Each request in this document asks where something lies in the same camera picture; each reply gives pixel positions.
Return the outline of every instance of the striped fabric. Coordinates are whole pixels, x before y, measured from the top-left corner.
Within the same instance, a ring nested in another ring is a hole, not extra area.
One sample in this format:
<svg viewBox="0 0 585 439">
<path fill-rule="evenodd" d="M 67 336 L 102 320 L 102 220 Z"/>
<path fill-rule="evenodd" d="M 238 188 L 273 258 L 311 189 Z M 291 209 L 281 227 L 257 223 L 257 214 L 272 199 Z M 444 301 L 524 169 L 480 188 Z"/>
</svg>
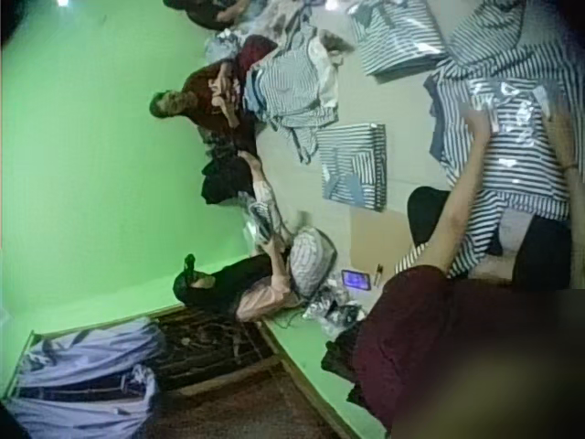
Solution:
<svg viewBox="0 0 585 439">
<path fill-rule="evenodd" d="M 366 75 L 432 68 L 446 56 L 424 0 L 365 0 L 347 13 Z"/>
<path fill-rule="evenodd" d="M 323 197 L 360 208 L 386 207 L 386 127 L 379 123 L 317 132 Z"/>
<path fill-rule="evenodd" d="M 565 180 L 533 93 L 540 83 L 482 78 L 437 86 L 445 118 L 444 165 L 451 182 L 462 173 L 473 140 L 457 103 L 471 102 L 479 108 L 491 102 L 499 132 L 492 135 L 485 156 L 484 189 L 567 201 Z"/>
<path fill-rule="evenodd" d="M 514 48 L 520 39 L 524 3 L 524 0 L 484 0 L 449 39 L 449 49 L 456 60 L 469 64 Z"/>
<path fill-rule="evenodd" d="M 549 88 L 551 84 L 557 84 L 556 88 L 565 94 L 572 117 L 579 170 L 583 175 L 583 71 L 573 53 L 557 43 L 547 43 L 506 50 L 470 66 L 462 66 L 454 59 L 448 59 L 441 62 L 431 74 L 430 80 L 434 83 L 428 90 L 434 90 L 431 93 L 434 114 L 442 118 L 437 120 L 433 136 L 435 140 L 442 139 L 442 145 L 437 147 L 433 141 L 433 156 L 440 155 L 451 186 L 454 186 L 463 170 L 471 144 L 471 136 L 458 113 L 459 102 L 469 99 L 471 90 L 486 90 L 488 92 L 484 97 L 490 97 L 489 91 L 495 91 L 494 84 L 497 83 L 494 78 L 506 78 L 504 82 L 514 84 L 521 93 L 497 110 L 499 124 L 517 127 L 521 123 L 525 127 L 524 130 L 512 130 L 510 133 L 505 129 L 500 130 L 494 136 L 486 157 L 485 190 L 476 199 L 476 204 L 485 204 L 486 208 L 474 213 L 478 219 L 470 220 L 452 273 L 466 272 L 484 257 L 502 209 L 518 209 L 551 220 L 563 220 L 569 215 L 565 182 L 542 128 L 541 109 L 528 91 L 534 89 L 536 84 L 545 82 Z M 531 115 L 529 120 L 517 120 L 515 114 L 521 114 L 518 112 L 520 108 L 524 114 Z"/>
<path fill-rule="evenodd" d="M 315 131 L 337 120 L 337 107 L 322 103 L 322 79 L 333 75 L 328 83 L 335 82 L 335 68 L 323 50 L 327 72 L 319 70 L 309 55 L 309 45 L 317 38 L 316 28 L 303 24 L 292 37 L 290 49 L 278 56 L 261 62 L 249 78 L 248 95 L 255 90 L 263 104 L 256 116 L 283 134 L 298 153 L 301 163 L 308 164 L 316 154 Z"/>
<path fill-rule="evenodd" d="M 319 230 L 299 230 L 289 257 L 294 292 L 303 300 L 311 299 L 331 271 L 336 255 L 333 244 Z"/>
</svg>

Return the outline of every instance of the maroon clothing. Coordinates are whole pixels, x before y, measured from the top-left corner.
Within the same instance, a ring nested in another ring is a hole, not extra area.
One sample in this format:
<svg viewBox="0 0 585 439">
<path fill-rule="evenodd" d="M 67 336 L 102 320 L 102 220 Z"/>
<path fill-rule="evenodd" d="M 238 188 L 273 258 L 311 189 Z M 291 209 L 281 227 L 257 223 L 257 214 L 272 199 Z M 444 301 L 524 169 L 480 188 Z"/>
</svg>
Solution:
<svg viewBox="0 0 585 439">
<path fill-rule="evenodd" d="M 246 74 L 252 64 L 264 58 L 275 48 L 276 43 L 265 37 L 253 35 L 246 39 L 241 52 L 235 59 L 223 59 L 193 73 L 186 79 L 182 91 L 192 91 L 197 96 L 197 107 L 187 108 L 182 115 L 188 117 L 196 125 L 219 134 L 239 139 L 248 139 L 251 135 L 253 136 L 253 119 L 242 110 L 242 102 L 239 103 L 237 113 L 239 125 L 235 129 L 229 127 L 228 119 L 221 109 L 211 105 L 212 92 L 209 88 L 209 80 L 214 80 L 218 76 L 222 64 L 229 64 L 232 71 L 231 77 L 239 80 L 241 98 Z"/>
<path fill-rule="evenodd" d="M 390 279 L 363 322 L 353 366 L 368 409 L 388 430 L 401 403 L 446 349 L 542 329 L 544 301 L 474 280 L 450 281 L 414 267 Z"/>
</svg>

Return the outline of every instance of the phone screen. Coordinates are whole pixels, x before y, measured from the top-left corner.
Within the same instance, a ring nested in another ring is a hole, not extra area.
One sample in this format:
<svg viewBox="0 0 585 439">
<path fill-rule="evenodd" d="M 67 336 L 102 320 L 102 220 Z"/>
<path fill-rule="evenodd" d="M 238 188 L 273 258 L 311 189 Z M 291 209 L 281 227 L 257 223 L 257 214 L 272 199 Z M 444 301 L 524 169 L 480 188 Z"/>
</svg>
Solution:
<svg viewBox="0 0 585 439">
<path fill-rule="evenodd" d="M 367 291 L 371 289 L 369 274 L 353 272 L 351 270 L 342 270 L 341 274 L 345 286 Z"/>
</svg>

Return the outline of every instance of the leg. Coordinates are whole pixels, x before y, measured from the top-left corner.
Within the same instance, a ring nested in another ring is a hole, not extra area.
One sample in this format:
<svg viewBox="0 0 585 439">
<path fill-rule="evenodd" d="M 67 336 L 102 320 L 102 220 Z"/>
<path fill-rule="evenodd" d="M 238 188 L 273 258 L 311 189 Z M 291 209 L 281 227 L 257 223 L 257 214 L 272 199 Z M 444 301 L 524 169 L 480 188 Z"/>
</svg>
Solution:
<svg viewBox="0 0 585 439">
<path fill-rule="evenodd" d="M 421 245 L 431 238 L 447 197 L 449 191 L 432 187 L 418 187 L 410 194 L 407 212 L 415 245 Z"/>
<path fill-rule="evenodd" d="M 526 291 L 569 287 L 570 229 L 553 219 L 535 216 L 516 256 L 512 284 Z"/>
</svg>

